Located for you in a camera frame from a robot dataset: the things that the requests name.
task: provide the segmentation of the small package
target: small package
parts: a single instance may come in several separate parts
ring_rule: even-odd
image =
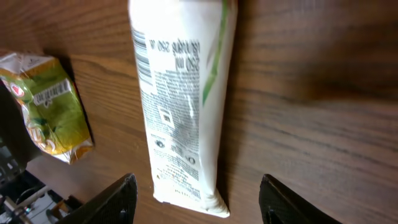
[[[38,148],[69,164],[92,149],[75,86],[58,59],[8,54],[0,58],[0,79],[20,104]]]

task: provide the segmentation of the red logo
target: red logo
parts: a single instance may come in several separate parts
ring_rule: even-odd
[[[11,83],[10,85],[12,92],[18,96],[18,97],[23,97],[25,95],[24,91],[14,83]]]

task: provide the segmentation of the green stripe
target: green stripe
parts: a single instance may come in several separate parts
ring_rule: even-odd
[[[216,50],[216,54],[214,57],[213,61],[213,66],[211,68],[211,72],[207,78],[205,88],[203,89],[203,106],[205,105],[207,96],[210,93],[210,90],[216,81],[216,77],[218,74],[218,64],[220,62],[220,56],[221,56],[221,49],[223,46],[223,39],[225,36],[225,31],[226,31],[226,20],[228,16],[228,0],[223,0],[223,13],[221,15],[221,24],[220,24],[220,34],[218,36],[218,46]]]

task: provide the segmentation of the wood grain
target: wood grain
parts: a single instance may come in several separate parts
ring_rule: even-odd
[[[96,151],[28,170],[87,201],[137,176],[134,223],[262,223],[261,177],[277,177],[344,223],[398,223],[398,2],[248,0],[224,114],[219,219],[152,198],[126,1],[6,1],[0,47],[44,51],[73,71]]]

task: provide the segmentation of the brown wooden surface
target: brown wooden surface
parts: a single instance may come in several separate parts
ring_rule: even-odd
[[[398,223],[397,1],[240,1],[219,163],[225,220],[152,198],[125,1],[1,4],[0,47],[65,57],[93,130],[96,151],[75,165],[28,165],[62,196],[87,201],[133,172],[134,223],[262,223],[270,173],[341,222]]]

